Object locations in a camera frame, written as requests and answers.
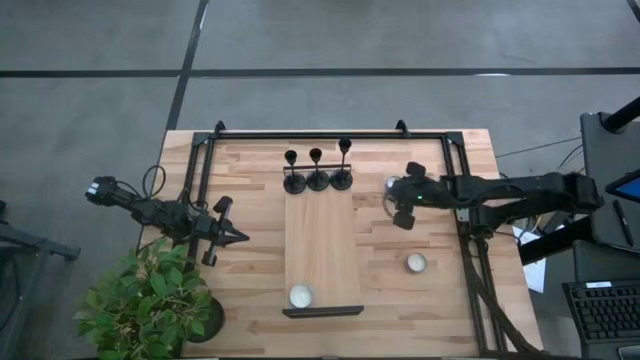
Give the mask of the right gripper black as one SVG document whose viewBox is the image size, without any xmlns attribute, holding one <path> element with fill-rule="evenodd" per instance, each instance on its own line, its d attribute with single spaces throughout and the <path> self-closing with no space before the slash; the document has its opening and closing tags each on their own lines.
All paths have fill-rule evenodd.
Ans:
<svg viewBox="0 0 640 360">
<path fill-rule="evenodd" d="M 443 183 L 426 176 L 426 168 L 417 162 L 408 162 L 408 176 L 398 178 L 391 185 L 391 198 L 398 212 L 393 215 L 395 226 L 412 230 L 415 217 L 414 207 L 450 209 L 454 207 L 454 197 Z"/>
</svg>

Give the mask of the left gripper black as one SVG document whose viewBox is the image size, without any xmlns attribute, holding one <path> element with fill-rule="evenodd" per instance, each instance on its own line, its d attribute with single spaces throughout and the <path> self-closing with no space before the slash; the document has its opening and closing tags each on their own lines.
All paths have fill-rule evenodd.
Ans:
<svg viewBox="0 0 640 360">
<path fill-rule="evenodd" d="M 209 248 L 204 252 L 201 263 L 206 266 L 215 266 L 217 262 L 217 248 L 248 241 L 250 237 L 237 230 L 229 219 L 233 200 L 229 196 L 222 196 L 213 206 L 213 211 L 219 213 L 218 218 L 200 214 L 195 217 L 192 234 L 198 239 L 208 240 Z"/>
</svg>

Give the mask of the black metal candlestick holder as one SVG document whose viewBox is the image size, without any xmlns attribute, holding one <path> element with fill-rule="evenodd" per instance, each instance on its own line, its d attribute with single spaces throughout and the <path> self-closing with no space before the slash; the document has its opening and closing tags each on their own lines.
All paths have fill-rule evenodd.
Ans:
<svg viewBox="0 0 640 360">
<path fill-rule="evenodd" d="M 309 151 L 309 156 L 314 163 L 314 171 L 309 173 L 306 178 L 307 187 L 316 192 L 323 191 L 329 186 L 329 176 L 325 171 L 321 171 L 319 168 L 322 150 L 319 148 L 312 148 Z"/>
<path fill-rule="evenodd" d="M 341 165 L 340 168 L 331 175 L 330 184 L 336 190 L 347 190 L 353 182 L 351 173 L 345 169 L 346 155 L 351 148 L 352 142 L 349 138 L 342 138 L 339 140 L 338 145 L 342 154 Z"/>
<path fill-rule="evenodd" d="M 302 175 L 295 172 L 297 152 L 294 150 L 287 150 L 284 154 L 284 158 L 291 167 L 291 173 L 286 175 L 283 180 L 284 190 L 288 194 L 292 194 L 292 195 L 300 194 L 306 188 L 306 180 Z"/>
</svg>

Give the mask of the patterned glass candle jar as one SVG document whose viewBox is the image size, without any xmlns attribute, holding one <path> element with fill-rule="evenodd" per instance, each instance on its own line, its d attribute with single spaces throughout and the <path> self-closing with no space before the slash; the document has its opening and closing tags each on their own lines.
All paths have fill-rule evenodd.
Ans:
<svg viewBox="0 0 640 360">
<path fill-rule="evenodd" d="M 427 268 L 427 259 L 420 253 L 410 254 L 406 258 L 406 268 L 410 273 L 422 273 Z"/>
<path fill-rule="evenodd" d="M 313 293 L 309 286 L 294 285 L 289 292 L 289 302 L 297 309 L 309 308 L 313 303 Z"/>
</svg>

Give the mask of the black plant pot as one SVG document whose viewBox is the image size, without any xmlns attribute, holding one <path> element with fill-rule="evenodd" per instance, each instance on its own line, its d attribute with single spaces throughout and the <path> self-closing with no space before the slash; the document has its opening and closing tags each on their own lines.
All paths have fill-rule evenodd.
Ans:
<svg viewBox="0 0 640 360">
<path fill-rule="evenodd" d="M 210 300 L 209 318 L 204 322 L 204 334 L 199 335 L 188 332 L 187 341 L 192 343 L 204 343 L 216 336 L 225 324 L 225 312 L 222 304 L 212 297 Z"/>
</svg>

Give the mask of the green leafy plant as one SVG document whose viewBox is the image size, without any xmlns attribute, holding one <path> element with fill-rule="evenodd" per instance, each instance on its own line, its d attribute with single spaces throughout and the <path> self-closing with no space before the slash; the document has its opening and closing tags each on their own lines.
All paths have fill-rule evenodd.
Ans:
<svg viewBox="0 0 640 360">
<path fill-rule="evenodd" d="M 99 360 L 170 360 L 189 331 L 204 334 L 212 294 L 188 251 L 160 237 L 88 290 L 74 320 Z"/>
</svg>

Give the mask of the white paper sheet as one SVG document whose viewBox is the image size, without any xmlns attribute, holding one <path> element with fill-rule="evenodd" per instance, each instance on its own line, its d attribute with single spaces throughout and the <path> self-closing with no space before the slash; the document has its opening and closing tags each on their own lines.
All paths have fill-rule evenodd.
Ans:
<svg viewBox="0 0 640 360">
<path fill-rule="evenodd" d="M 513 234 L 520 245 L 528 244 L 540 238 L 532 232 L 513 226 Z M 546 259 L 523 266 L 527 286 L 530 290 L 543 294 L 545 285 Z"/>
</svg>

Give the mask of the black support beam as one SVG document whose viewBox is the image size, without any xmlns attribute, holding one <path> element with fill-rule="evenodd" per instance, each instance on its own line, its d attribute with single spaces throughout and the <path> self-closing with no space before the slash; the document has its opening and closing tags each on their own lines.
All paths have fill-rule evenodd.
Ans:
<svg viewBox="0 0 640 360">
<path fill-rule="evenodd" d="M 519 246 L 520 261 L 523 266 L 545 259 L 548 256 L 563 252 L 573 243 L 583 240 L 595 243 L 590 217 L 584 217 L 559 230 Z"/>
</svg>

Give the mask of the black floor stand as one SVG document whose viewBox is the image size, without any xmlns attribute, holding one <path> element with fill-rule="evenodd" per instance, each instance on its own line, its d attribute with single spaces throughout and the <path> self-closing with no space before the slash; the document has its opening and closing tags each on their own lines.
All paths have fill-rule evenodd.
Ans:
<svg viewBox="0 0 640 360">
<path fill-rule="evenodd" d="M 79 247 L 66 246 L 13 228 L 3 219 L 6 207 L 7 204 L 0 200 L 0 241 L 46 251 L 52 255 L 62 256 L 68 261 L 75 261 L 79 257 L 81 251 Z"/>
</svg>

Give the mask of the grey side desk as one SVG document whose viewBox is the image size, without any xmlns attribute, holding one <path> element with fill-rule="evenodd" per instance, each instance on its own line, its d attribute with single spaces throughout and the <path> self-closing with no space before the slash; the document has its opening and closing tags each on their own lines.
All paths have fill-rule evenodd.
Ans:
<svg viewBox="0 0 640 360">
<path fill-rule="evenodd" d="M 584 165 L 604 199 L 590 215 L 594 239 L 603 244 L 640 252 L 640 203 L 608 194 L 606 186 L 640 170 L 640 121 L 631 122 L 620 134 L 605 130 L 597 114 L 580 117 Z M 612 203 L 620 202 L 633 239 L 630 246 Z"/>
</svg>

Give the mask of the black pen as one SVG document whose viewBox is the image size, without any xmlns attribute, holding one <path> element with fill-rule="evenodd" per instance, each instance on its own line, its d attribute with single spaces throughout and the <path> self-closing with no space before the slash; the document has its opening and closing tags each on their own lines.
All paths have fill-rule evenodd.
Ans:
<svg viewBox="0 0 640 360">
<path fill-rule="evenodd" d="M 634 239 L 633 239 L 632 233 L 630 231 L 627 218 L 626 218 L 626 216 L 625 216 L 625 214 L 623 212 L 621 203 L 618 200 L 614 200 L 613 201 L 613 208 L 614 208 L 614 211 L 615 211 L 615 213 L 616 213 L 616 215 L 617 215 L 617 217 L 618 217 L 618 219 L 620 221 L 621 228 L 622 228 L 622 231 L 623 231 L 623 234 L 624 234 L 624 237 L 625 237 L 625 240 L 626 240 L 627 244 L 630 247 L 633 247 L 634 246 Z"/>
</svg>

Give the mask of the tablet with blue screen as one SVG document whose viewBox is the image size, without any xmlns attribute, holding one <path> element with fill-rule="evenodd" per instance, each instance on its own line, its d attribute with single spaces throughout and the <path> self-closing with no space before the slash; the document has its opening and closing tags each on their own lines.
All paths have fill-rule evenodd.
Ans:
<svg viewBox="0 0 640 360">
<path fill-rule="evenodd" d="M 640 169 L 629 172 L 605 187 L 610 194 L 635 203 L 640 203 Z"/>
</svg>

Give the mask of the black keyboard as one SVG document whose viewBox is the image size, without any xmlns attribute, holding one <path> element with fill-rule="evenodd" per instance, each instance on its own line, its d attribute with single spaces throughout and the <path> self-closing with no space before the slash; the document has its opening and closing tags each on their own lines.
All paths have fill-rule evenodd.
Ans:
<svg viewBox="0 0 640 360">
<path fill-rule="evenodd" d="M 640 280 L 562 284 L 585 345 L 640 341 Z"/>
</svg>

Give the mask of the black pole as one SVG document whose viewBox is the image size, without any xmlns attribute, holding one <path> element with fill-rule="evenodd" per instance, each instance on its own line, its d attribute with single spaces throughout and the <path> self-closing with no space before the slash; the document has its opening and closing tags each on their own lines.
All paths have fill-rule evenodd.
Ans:
<svg viewBox="0 0 640 360">
<path fill-rule="evenodd" d="M 626 126 L 640 117 L 640 96 L 617 110 L 615 113 L 600 113 L 601 126 L 610 133 L 619 134 L 625 131 Z"/>
</svg>

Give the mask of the black aluminium rig frame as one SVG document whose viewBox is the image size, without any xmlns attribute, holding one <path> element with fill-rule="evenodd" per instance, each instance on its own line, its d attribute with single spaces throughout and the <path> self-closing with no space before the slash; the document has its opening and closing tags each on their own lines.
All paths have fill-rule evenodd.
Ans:
<svg viewBox="0 0 640 360">
<path fill-rule="evenodd" d="M 224 248 L 203 277 L 222 303 L 226 321 L 211 340 L 186 347 L 211 357 L 422 357 L 476 355 L 505 349 L 506 339 L 466 282 L 484 273 L 487 256 L 461 238 L 450 210 L 419 208 L 413 230 L 397 228 L 384 203 L 384 181 L 410 161 L 431 176 L 469 170 L 461 134 L 351 131 L 345 169 L 355 207 L 354 230 L 364 310 L 356 316 L 291 319 L 284 309 L 284 154 L 297 152 L 295 172 L 314 171 L 309 151 L 322 150 L 330 177 L 341 165 L 339 131 L 222 132 L 206 154 L 202 185 L 209 200 L 232 197 L 234 224 L 249 241 Z M 410 273 L 406 258 L 427 259 Z"/>
</svg>

